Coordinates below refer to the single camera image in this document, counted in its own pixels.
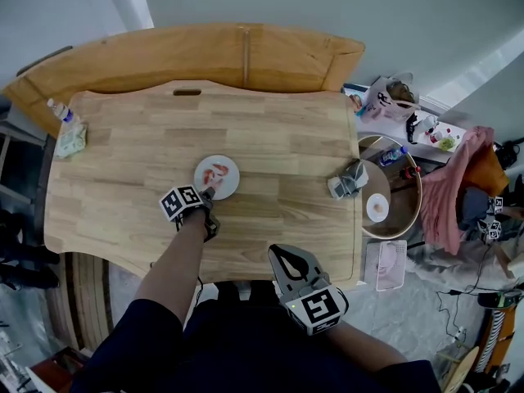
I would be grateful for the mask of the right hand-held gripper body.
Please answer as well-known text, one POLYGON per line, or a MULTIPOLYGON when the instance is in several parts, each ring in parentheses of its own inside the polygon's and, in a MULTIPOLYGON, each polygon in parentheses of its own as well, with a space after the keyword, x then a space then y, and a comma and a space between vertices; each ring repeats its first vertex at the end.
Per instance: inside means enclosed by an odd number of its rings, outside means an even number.
POLYGON ((335 327, 349 310, 343 292, 331 284, 326 273, 282 287, 280 303, 290 318, 313 336, 335 327))

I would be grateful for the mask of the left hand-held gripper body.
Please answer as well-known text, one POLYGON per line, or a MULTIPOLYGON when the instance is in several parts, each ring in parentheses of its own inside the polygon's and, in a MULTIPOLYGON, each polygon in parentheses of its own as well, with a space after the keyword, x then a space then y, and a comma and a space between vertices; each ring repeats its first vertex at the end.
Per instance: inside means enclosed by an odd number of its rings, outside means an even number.
POLYGON ((204 242, 208 242, 219 232, 220 222, 211 212, 213 200, 204 201, 193 185, 173 187, 159 200, 159 204, 167 220, 175 223, 178 231, 192 213, 203 210, 206 214, 204 225, 207 232, 204 242))

